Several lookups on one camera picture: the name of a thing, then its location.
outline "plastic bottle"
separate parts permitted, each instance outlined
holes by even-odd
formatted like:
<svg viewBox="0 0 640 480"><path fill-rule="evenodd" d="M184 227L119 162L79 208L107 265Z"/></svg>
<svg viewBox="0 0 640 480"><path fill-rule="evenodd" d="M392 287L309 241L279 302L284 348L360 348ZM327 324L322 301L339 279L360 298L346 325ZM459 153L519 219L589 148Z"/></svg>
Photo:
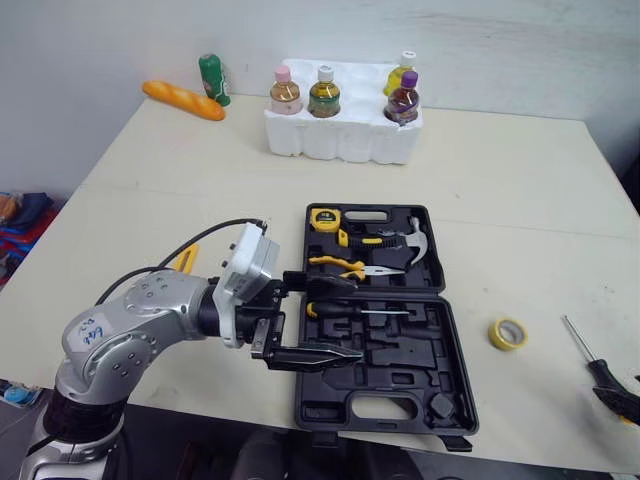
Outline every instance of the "plastic bottle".
<svg viewBox="0 0 640 480"><path fill-rule="evenodd" d="M302 110L300 89L291 81L291 71L286 65L275 70L276 83L271 87L271 111L282 115L293 115Z"/></svg>
<svg viewBox="0 0 640 480"><path fill-rule="evenodd" d="M414 90L418 83L418 74L413 70L404 72L397 88L389 95L389 101L384 109L384 116L396 122L401 127L418 118L420 97Z"/></svg>
<svg viewBox="0 0 640 480"><path fill-rule="evenodd" d="M413 66L416 63L416 54L414 52L405 51L402 52L400 57L400 65L391 70L389 77L387 78L387 85L384 87L384 94L388 97L393 93L396 88L400 88L400 81L402 80L402 74L413 70Z"/></svg>
<svg viewBox="0 0 640 480"><path fill-rule="evenodd" d="M318 68L318 83L309 90L309 112L317 118L333 117L340 111L340 89L333 83L333 68Z"/></svg>
<svg viewBox="0 0 640 480"><path fill-rule="evenodd" d="M212 53L202 55L198 60L198 65L207 97L214 99L223 107L229 105L231 98L220 58Z"/></svg>

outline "orange baguette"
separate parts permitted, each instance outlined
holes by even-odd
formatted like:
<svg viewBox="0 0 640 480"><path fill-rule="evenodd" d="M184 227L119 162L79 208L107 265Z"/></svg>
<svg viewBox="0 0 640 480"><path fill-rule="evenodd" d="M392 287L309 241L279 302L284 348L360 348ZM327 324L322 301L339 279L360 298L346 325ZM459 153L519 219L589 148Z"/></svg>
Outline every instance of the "orange baguette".
<svg viewBox="0 0 640 480"><path fill-rule="evenodd" d="M151 98L182 108L208 120L222 120L224 118L224 109L215 100L167 82L157 80L144 82L142 91Z"/></svg>

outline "white styrofoam packaging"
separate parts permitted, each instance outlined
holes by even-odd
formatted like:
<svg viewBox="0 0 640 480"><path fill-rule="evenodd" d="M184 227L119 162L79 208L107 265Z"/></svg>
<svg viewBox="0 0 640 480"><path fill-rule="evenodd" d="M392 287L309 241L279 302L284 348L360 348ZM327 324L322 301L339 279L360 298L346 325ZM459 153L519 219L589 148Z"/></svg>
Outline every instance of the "white styrofoam packaging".
<svg viewBox="0 0 640 480"><path fill-rule="evenodd" d="M347 162L404 164L409 161L423 125L418 118L401 127L384 116L387 76L396 65L342 63L286 59L291 79L300 87L303 108L295 115L265 110L269 148L277 155L305 154L311 158ZM309 89L316 83L318 67L334 69L334 83L340 88L340 112L329 118L309 113Z"/></svg>

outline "green can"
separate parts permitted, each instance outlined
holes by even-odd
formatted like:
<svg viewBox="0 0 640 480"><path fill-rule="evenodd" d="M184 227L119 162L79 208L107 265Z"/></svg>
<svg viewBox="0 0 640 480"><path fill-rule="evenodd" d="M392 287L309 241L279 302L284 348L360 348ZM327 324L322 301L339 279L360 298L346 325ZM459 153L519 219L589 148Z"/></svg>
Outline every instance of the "green can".
<svg viewBox="0 0 640 480"><path fill-rule="evenodd" d="M217 55L208 53L202 55L198 60L200 66L200 75L202 76L202 84L209 98L213 98L223 107L231 103L229 97L227 80L222 71L222 63Z"/></svg>

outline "hammer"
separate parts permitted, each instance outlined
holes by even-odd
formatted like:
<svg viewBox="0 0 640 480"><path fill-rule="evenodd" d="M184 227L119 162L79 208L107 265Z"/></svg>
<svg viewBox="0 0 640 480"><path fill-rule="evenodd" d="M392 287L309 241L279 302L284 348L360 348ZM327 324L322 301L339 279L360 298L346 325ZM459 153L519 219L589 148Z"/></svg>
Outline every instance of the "hammer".
<svg viewBox="0 0 640 480"><path fill-rule="evenodd" d="M409 223L413 227L411 233L393 232L380 237L349 237L347 232L338 230L338 245L341 247L354 248L356 250L371 250L374 248L400 248L413 247L418 249L418 254L411 260L411 265L416 264L427 253L427 235L420 230L420 220L418 217L409 217Z"/></svg>

